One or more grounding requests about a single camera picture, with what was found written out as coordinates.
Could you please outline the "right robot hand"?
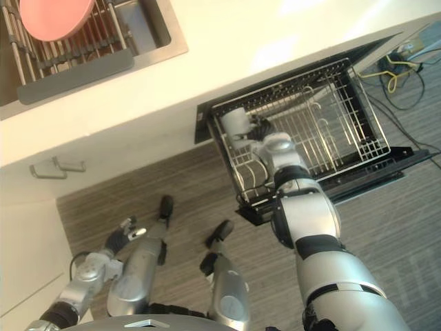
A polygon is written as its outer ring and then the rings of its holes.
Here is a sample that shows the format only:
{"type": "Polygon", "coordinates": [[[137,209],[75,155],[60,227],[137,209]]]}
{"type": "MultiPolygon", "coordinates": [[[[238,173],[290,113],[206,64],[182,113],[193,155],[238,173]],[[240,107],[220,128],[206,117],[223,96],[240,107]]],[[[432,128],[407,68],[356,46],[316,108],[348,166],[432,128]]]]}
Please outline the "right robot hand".
{"type": "Polygon", "coordinates": [[[248,132],[233,135],[235,141],[263,141],[266,136],[275,133],[273,124],[265,117],[253,115],[250,123],[252,128],[248,132]]]}

